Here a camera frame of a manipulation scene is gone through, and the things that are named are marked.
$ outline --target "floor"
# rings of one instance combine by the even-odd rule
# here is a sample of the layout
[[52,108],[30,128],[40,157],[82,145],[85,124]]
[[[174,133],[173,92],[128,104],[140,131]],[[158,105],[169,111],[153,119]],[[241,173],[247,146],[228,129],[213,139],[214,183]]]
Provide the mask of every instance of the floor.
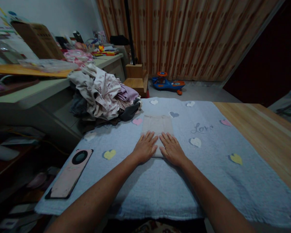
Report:
[[176,92],[167,90],[157,90],[153,87],[152,81],[149,81],[149,93],[150,97],[164,97],[164,98],[176,98],[181,101],[188,100],[201,100],[201,101],[213,101],[213,102],[231,102],[241,103],[237,98],[218,86],[199,86],[190,85],[196,84],[196,82],[188,82],[182,88],[182,95],[178,95]]

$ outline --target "plastic box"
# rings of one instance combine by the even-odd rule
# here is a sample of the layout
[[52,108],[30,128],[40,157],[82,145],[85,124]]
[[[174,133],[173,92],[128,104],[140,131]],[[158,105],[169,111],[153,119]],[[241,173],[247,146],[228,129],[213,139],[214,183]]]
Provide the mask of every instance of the plastic box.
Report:
[[40,59],[40,60],[26,59],[18,61],[25,68],[39,70],[41,72],[46,73],[56,73],[60,71],[78,69],[78,65],[75,63],[56,59]]

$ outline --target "hand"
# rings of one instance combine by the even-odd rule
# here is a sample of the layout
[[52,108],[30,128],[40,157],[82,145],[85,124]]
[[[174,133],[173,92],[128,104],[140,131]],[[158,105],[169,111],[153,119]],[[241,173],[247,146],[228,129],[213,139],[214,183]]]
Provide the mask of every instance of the hand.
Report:
[[154,132],[150,133],[148,131],[146,135],[141,135],[139,141],[137,142],[132,154],[138,157],[139,163],[147,162],[157,149],[157,145],[154,145],[158,140],[158,136],[154,136]]
[[162,132],[162,135],[159,136],[159,139],[162,141],[165,147],[160,147],[159,149],[165,158],[173,165],[180,167],[185,161],[188,160],[175,137],[171,136],[169,133],[166,135],[164,132]]

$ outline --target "smartphone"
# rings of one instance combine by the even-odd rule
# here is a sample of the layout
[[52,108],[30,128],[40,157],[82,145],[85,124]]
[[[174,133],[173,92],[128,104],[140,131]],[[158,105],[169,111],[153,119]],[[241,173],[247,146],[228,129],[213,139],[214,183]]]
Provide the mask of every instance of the smartphone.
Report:
[[45,199],[69,198],[94,150],[76,150]]

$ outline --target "striped curtain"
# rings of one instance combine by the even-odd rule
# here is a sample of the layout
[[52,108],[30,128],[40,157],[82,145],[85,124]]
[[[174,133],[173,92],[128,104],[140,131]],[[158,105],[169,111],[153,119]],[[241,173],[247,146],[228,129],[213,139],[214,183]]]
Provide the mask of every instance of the striped curtain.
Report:
[[[96,0],[107,38],[128,36],[124,0]],[[279,0],[130,0],[133,41],[150,75],[224,81]]]

